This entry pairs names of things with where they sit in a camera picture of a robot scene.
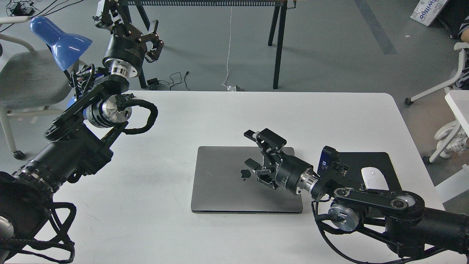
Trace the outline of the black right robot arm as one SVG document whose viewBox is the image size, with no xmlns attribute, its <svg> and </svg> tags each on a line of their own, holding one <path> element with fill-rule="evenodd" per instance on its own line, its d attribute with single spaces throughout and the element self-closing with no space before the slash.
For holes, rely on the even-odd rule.
<svg viewBox="0 0 469 264">
<path fill-rule="evenodd" d="M 332 147 L 322 149 L 315 172 L 313 165 L 285 154 L 286 140 L 269 129 L 244 136 L 255 142 L 263 164 L 249 158 L 245 164 L 268 187 L 282 187 L 293 194 L 311 195 L 311 210 L 318 230 L 339 256 L 359 261 L 339 251 L 327 238 L 359 232 L 379 242 L 399 256 L 395 264 L 426 259 L 446 250 L 468 255 L 468 216 L 425 207 L 419 195 L 402 190 L 353 187 L 346 176 L 349 169 Z"/>
</svg>

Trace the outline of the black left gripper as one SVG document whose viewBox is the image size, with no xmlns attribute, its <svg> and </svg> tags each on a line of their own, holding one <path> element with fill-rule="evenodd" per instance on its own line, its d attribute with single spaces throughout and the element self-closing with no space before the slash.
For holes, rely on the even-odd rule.
<svg viewBox="0 0 469 264">
<path fill-rule="evenodd" d="M 97 28 L 112 29 L 103 58 L 103 65 L 111 75 L 137 77 L 142 72 L 144 57 L 147 62 L 159 59 L 164 47 L 157 33 L 159 20 L 153 20 L 148 34 L 144 35 L 130 23 L 126 24 L 122 0 L 100 0 L 93 19 Z M 147 50 L 146 42 L 149 41 L 152 48 Z"/>
</svg>

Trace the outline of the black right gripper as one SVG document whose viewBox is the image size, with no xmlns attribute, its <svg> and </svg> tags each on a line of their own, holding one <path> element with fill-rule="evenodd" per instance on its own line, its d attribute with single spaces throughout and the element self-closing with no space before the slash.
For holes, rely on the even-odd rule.
<svg viewBox="0 0 469 264">
<path fill-rule="evenodd" d="M 254 141 L 263 155 L 263 165 L 251 158 L 244 162 L 257 175 L 258 182 L 273 190 L 281 187 L 292 194 L 311 193 L 320 176 L 313 165 L 284 154 L 282 148 L 287 141 L 283 137 L 268 128 L 258 132 L 247 130 L 244 136 Z"/>
</svg>

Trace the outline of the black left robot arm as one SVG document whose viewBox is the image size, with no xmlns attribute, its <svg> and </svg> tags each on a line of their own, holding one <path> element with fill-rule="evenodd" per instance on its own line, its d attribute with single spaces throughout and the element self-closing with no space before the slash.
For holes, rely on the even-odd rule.
<svg viewBox="0 0 469 264">
<path fill-rule="evenodd" d="M 45 132 L 49 144 L 14 173 L 1 172 L 1 263 L 15 254 L 50 248 L 75 257 L 68 231 L 77 214 L 69 202 L 54 202 L 65 183 L 96 174 L 113 156 L 120 134 L 142 134 L 153 127 L 157 107 L 128 95 L 130 78 L 144 61 L 156 61 L 163 48 L 158 21 L 148 21 L 144 0 L 101 0 L 97 28 L 110 31 L 103 66 L 83 65 L 69 74 L 75 102 Z"/>
</svg>

